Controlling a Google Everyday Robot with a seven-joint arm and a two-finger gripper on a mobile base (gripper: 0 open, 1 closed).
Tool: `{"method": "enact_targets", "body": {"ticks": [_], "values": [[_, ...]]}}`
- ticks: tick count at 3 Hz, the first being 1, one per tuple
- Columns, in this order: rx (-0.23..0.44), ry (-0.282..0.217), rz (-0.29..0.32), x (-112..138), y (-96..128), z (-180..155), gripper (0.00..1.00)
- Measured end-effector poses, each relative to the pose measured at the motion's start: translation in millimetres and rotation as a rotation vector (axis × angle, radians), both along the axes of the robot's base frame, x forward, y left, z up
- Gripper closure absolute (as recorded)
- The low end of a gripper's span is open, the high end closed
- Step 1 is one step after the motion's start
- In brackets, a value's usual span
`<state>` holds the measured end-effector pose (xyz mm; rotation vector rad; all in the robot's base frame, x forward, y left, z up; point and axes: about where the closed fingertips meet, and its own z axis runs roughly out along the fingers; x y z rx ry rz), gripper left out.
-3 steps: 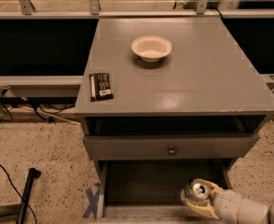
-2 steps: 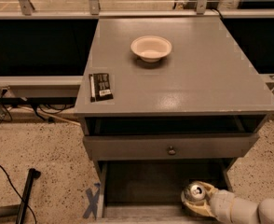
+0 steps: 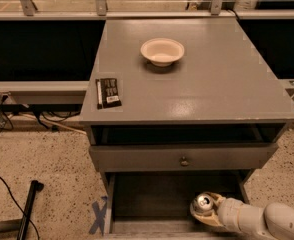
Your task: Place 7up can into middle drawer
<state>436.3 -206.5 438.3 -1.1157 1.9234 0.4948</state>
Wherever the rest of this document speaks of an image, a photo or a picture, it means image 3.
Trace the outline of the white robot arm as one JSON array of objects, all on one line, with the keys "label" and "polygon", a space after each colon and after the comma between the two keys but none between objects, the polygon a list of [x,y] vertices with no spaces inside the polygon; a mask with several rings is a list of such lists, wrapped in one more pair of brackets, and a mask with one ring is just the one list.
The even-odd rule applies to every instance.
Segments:
[{"label": "white robot arm", "polygon": [[203,224],[244,233],[258,240],[294,240],[294,209],[282,203],[264,208],[213,192],[203,192],[190,204],[191,215]]}]

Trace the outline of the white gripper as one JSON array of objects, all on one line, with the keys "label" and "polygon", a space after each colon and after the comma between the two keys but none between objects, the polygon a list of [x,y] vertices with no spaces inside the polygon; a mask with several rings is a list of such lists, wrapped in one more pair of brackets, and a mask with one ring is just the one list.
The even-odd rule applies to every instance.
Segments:
[{"label": "white gripper", "polygon": [[264,235],[266,223],[263,208],[245,204],[234,198],[226,199],[218,193],[206,192],[205,196],[211,204],[219,205],[218,214],[214,209],[199,212],[191,207],[190,213],[198,221],[231,232],[246,233],[252,236]]}]

